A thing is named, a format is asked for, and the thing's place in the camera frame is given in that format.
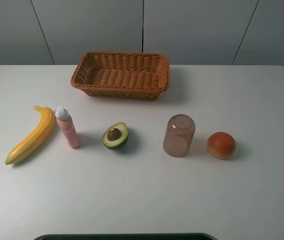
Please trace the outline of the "halved avocado with pit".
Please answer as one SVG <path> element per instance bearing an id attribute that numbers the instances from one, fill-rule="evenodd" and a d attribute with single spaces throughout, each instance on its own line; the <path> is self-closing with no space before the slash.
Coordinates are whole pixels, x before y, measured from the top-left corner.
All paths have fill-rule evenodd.
<path id="1" fill-rule="evenodd" d="M 123 122 L 112 125 L 102 136 L 103 145 L 110 150 L 118 150 L 129 138 L 129 128 Z"/>

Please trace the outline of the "brown wicker basket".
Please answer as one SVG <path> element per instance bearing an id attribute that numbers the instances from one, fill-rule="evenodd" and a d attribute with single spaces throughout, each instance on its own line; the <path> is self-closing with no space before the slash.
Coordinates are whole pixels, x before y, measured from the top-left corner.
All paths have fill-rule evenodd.
<path id="1" fill-rule="evenodd" d="M 156 100 L 170 86 L 169 58 L 159 53 L 90 51 L 71 77 L 91 97 Z"/>

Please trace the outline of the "pink bottle white cap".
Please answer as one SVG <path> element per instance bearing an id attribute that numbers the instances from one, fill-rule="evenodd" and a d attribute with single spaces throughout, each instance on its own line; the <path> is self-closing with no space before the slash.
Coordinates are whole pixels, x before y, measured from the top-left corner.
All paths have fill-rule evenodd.
<path id="1" fill-rule="evenodd" d="M 78 148 L 80 146 L 80 137 L 77 134 L 73 119 L 69 112 L 65 108 L 59 106 L 55 110 L 55 118 L 68 145 L 73 149 Z"/>

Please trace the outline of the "red orange tomato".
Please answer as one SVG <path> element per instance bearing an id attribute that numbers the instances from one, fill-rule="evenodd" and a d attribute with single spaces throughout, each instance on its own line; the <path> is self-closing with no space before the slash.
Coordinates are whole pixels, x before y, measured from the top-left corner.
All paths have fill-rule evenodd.
<path id="1" fill-rule="evenodd" d="M 236 141 L 226 132 L 215 132 L 207 140 L 207 151 L 216 159 L 229 159 L 236 151 Z"/>

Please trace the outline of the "yellow banana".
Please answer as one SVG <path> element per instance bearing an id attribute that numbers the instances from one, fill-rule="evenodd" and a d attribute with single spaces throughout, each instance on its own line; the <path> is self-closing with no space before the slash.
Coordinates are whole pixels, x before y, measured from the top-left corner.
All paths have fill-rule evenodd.
<path id="1" fill-rule="evenodd" d="M 49 107 L 33 107 L 40 113 L 41 119 L 36 128 L 18 145 L 16 145 L 7 155 L 5 164 L 18 164 L 40 147 L 52 133 L 56 117 Z"/>

